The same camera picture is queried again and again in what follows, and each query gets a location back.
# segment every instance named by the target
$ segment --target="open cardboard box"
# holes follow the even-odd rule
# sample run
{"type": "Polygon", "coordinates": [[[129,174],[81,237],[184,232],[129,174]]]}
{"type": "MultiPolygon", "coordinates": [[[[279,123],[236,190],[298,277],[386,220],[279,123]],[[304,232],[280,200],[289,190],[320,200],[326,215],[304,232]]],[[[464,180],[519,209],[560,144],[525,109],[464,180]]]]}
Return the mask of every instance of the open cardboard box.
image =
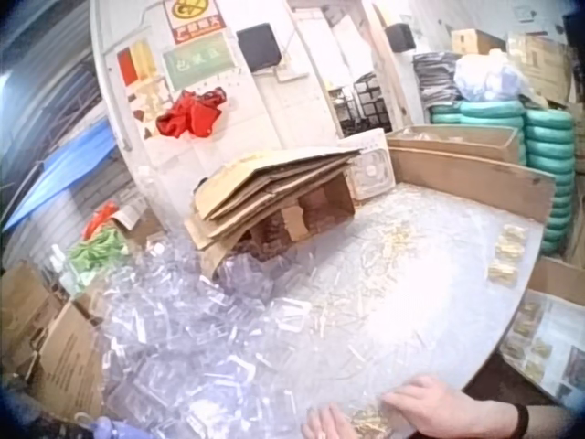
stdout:
{"type": "Polygon", "coordinates": [[[506,127],[415,125],[386,134],[386,141],[390,147],[470,155],[518,164],[517,134],[516,128],[506,127]],[[429,134],[438,140],[409,139],[406,133],[429,134]]]}
{"type": "Polygon", "coordinates": [[[51,414],[75,421],[78,412],[101,414],[101,356],[92,324],[66,304],[48,328],[37,356],[30,393],[51,414]]]}
{"type": "Polygon", "coordinates": [[[27,262],[9,269],[2,289],[2,363],[6,372],[24,373],[42,333],[57,316],[61,303],[27,262]]]}

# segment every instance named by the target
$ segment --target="wall sign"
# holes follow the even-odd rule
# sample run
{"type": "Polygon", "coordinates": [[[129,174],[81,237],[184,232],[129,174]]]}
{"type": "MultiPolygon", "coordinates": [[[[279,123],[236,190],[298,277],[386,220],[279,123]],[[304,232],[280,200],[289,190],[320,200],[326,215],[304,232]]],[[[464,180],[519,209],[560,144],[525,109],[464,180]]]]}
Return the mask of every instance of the wall sign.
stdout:
{"type": "Polygon", "coordinates": [[[221,33],[198,38],[163,55],[174,91],[236,67],[221,33]]]}
{"type": "Polygon", "coordinates": [[[176,44],[226,26],[213,0],[166,0],[165,11],[176,44]]]}

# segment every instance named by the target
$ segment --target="black speaker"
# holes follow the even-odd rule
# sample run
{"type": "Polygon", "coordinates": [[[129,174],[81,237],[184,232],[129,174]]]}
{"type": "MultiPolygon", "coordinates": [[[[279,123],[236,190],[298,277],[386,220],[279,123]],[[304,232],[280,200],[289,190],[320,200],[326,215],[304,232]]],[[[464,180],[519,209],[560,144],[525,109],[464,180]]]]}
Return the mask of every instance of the black speaker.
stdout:
{"type": "Polygon", "coordinates": [[[272,27],[262,23],[236,32],[238,44],[250,71],[278,66],[282,60],[281,50],[278,47],[272,27]]]}
{"type": "Polygon", "coordinates": [[[386,28],[386,38],[394,53],[402,53],[417,48],[410,26],[406,23],[397,23],[386,28]]]}

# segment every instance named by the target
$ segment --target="white plastic bag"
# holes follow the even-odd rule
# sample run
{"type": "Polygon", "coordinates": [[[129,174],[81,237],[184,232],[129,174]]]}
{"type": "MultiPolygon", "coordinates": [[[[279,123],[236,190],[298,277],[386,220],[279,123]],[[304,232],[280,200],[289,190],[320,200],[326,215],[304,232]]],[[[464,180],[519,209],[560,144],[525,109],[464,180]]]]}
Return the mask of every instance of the white plastic bag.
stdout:
{"type": "Polygon", "coordinates": [[[455,84],[470,102],[515,101],[520,94],[532,94],[527,78],[501,50],[459,59],[455,84]]]}

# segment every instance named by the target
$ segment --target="flattened cardboard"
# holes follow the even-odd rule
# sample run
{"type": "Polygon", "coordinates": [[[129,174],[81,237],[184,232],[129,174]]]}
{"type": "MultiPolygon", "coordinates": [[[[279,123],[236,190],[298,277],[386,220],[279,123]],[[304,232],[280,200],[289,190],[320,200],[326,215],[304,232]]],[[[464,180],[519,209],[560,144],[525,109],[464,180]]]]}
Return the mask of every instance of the flattened cardboard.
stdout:
{"type": "Polygon", "coordinates": [[[101,357],[94,338],[91,323],[66,304],[39,351],[31,385],[33,398],[48,412],[70,421],[78,412],[100,416],[101,357]]]}
{"type": "Polygon", "coordinates": [[[516,128],[465,125],[415,125],[386,134],[388,146],[414,148],[518,163],[516,128]],[[439,140],[401,138],[405,131],[431,134],[439,140]]]}
{"type": "MultiPolygon", "coordinates": [[[[295,190],[293,193],[289,194],[288,196],[284,197],[280,201],[274,203],[273,205],[269,206],[267,209],[259,211],[253,217],[247,219],[243,223],[241,223],[236,229],[231,231],[225,237],[222,237],[220,240],[213,242],[209,245],[202,254],[202,272],[208,278],[213,276],[213,273],[218,268],[219,264],[223,259],[228,255],[229,252],[235,247],[244,233],[250,229],[255,224],[259,223],[260,221],[268,218],[273,213],[279,211],[282,208],[286,208],[291,205],[296,204],[296,199],[303,196],[304,194],[308,194],[309,192],[315,190],[316,188],[326,184],[327,182],[333,180],[334,178],[341,175],[341,179],[339,180],[339,184],[344,184],[347,186],[345,178],[343,177],[342,173],[346,169],[346,166],[343,166],[341,169],[336,169],[334,171],[329,172],[326,175],[321,176],[320,178],[316,179],[313,182],[306,184],[304,187],[300,187],[295,190]]],[[[189,231],[189,234],[195,240],[196,236],[194,236],[194,232],[197,233],[197,228],[194,227],[192,224],[189,224],[191,219],[186,221],[186,228],[189,231]]]]}
{"type": "Polygon", "coordinates": [[[327,157],[353,154],[356,150],[339,147],[312,147],[281,151],[262,151],[248,155],[223,167],[210,177],[195,194],[195,207],[201,218],[208,218],[237,189],[245,186],[260,172],[279,172],[283,167],[308,164],[327,157]]]}
{"type": "Polygon", "coordinates": [[[329,171],[344,166],[344,164],[347,163],[347,160],[347,158],[337,159],[327,166],[306,172],[304,175],[274,181],[265,189],[258,192],[250,200],[246,201],[246,203],[244,203],[239,209],[232,211],[230,215],[224,216],[218,220],[204,220],[195,214],[193,218],[194,224],[202,235],[214,240],[227,233],[229,229],[236,227],[238,223],[253,216],[256,211],[263,209],[268,204],[293,192],[296,188],[309,183],[329,171]]]}
{"type": "Polygon", "coordinates": [[[262,190],[264,187],[267,187],[273,181],[277,181],[279,179],[288,178],[288,177],[300,176],[301,174],[304,174],[308,171],[313,171],[313,170],[318,169],[322,166],[327,166],[331,163],[334,163],[337,160],[338,160],[337,157],[328,158],[326,160],[320,160],[320,161],[314,162],[314,163],[312,162],[312,163],[309,163],[309,164],[303,165],[303,166],[295,166],[291,169],[287,169],[285,171],[279,172],[278,174],[269,173],[265,176],[259,176],[258,178],[251,181],[248,185],[241,187],[239,190],[237,190],[229,198],[229,200],[224,203],[224,205],[221,208],[219,208],[219,209],[217,209],[217,211],[214,211],[213,213],[211,213],[208,218],[210,220],[216,220],[219,217],[228,214],[231,210],[235,209],[237,206],[244,203],[252,195],[256,194],[257,192],[262,190]]]}

